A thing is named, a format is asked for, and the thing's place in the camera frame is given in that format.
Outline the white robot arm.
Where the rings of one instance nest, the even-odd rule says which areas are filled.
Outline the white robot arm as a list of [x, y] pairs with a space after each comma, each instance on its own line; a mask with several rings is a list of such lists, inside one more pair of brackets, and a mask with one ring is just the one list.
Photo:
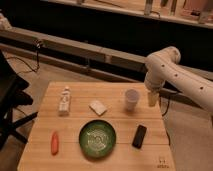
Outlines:
[[149, 54], [145, 59], [145, 86], [151, 92], [159, 92], [168, 82], [213, 116], [213, 82], [181, 68], [180, 58], [180, 51], [174, 46]]

